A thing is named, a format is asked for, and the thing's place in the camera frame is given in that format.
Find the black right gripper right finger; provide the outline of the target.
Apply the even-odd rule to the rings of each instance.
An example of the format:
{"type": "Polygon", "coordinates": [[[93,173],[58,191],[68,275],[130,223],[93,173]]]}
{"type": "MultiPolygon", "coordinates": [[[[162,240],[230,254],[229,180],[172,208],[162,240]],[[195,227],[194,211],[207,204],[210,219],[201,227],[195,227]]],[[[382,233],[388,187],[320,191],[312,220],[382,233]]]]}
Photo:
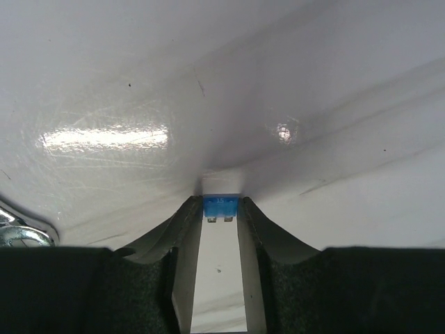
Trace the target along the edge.
{"type": "Polygon", "coordinates": [[[249,333],[443,333],[444,251],[317,250],[238,204],[249,333]]]}

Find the blue blade fuse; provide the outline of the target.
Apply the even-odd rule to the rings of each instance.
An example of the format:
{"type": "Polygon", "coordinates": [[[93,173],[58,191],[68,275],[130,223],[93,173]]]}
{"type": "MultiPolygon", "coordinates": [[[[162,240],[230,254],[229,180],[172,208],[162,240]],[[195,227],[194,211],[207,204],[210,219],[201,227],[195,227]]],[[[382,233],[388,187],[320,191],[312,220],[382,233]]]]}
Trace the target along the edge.
{"type": "Polygon", "coordinates": [[[203,212],[208,223],[219,218],[232,222],[238,214],[239,197],[233,194],[209,194],[203,197],[203,212]]]}

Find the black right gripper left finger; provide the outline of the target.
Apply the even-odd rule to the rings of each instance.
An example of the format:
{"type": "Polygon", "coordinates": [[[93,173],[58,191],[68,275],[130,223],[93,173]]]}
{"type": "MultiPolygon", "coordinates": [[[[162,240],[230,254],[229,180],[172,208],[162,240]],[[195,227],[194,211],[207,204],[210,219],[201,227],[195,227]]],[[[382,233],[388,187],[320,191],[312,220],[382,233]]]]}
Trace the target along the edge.
{"type": "Polygon", "coordinates": [[[1,247],[2,333],[189,333],[202,198],[117,250],[1,247]]]}

